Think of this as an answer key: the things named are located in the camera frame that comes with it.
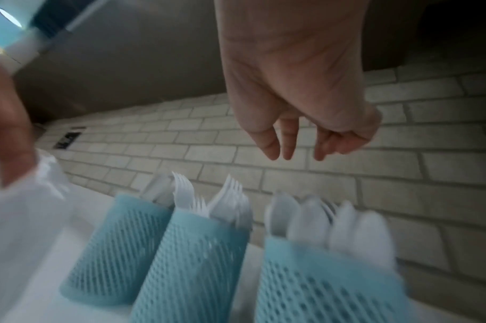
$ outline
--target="white table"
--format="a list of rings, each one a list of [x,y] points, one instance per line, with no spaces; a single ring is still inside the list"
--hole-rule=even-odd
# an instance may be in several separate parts
[[[113,198],[93,192],[80,186],[74,191],[81,203],[77,214],[61,232],[27,286],[21,300],[2,323],[94,323],[128,322],[131,308],[112,307],[94,308],[71,302],[58,293],[58,287],[74,266],[83,248],[86,246],[94,227],[98,226],[110,207]],[[258,275],[262,263],[263,250],[249,245],[242,269],[241,280]],[[476,323],[466,318],[445,312],[434,307],[411,300],[413,315],[420,323]],[[252,319],[242,317],[240,311],[233,308],[230,323],[250,323]]]

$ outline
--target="blue basket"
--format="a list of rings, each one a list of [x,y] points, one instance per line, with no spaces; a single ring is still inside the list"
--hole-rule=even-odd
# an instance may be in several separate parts
[[[268,237],[256,323],[407,323],[399,276],[342,255]]]
[[[176,211],[130,322],[226,323],[249,232]]]
[[[117,196],[62,283],[62,295],[90,305],[133,303],[171,215],[171,210],[151,202]]]

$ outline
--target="light blue plastic basket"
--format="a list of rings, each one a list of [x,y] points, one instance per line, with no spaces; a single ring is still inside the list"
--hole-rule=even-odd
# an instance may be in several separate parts
[[[268,237],[255,322],[408,323],[408,299],[399,276]]]
[[[248,231],[176,211],[130,322],[226,323],[248,239]]]
[[[65,297],[90,305],[137,298],[172,211],[119,195],[61,286]]]

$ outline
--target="human hand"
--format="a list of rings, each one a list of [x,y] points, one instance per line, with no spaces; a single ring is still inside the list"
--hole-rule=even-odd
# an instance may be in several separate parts
[[[13,183],[36,166],[32,125],[11,76],[0,66],[0,183]]]
[[[381,113],[364,100],[361,33],[368,0],[215,0],[234,115],[275,160],[292,158],[299,117],[317,125],[314,157],[369,142]]]

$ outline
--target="ceiling light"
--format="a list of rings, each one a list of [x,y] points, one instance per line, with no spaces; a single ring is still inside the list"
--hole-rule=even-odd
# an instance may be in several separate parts
[[[8,13],[2,8],[0,8],[0,13],[2,14],[2,16],[6,17],[7,20],[11,21],[13,24],[21,28],[20,22],[15,17],[13,17],[10,13]]]

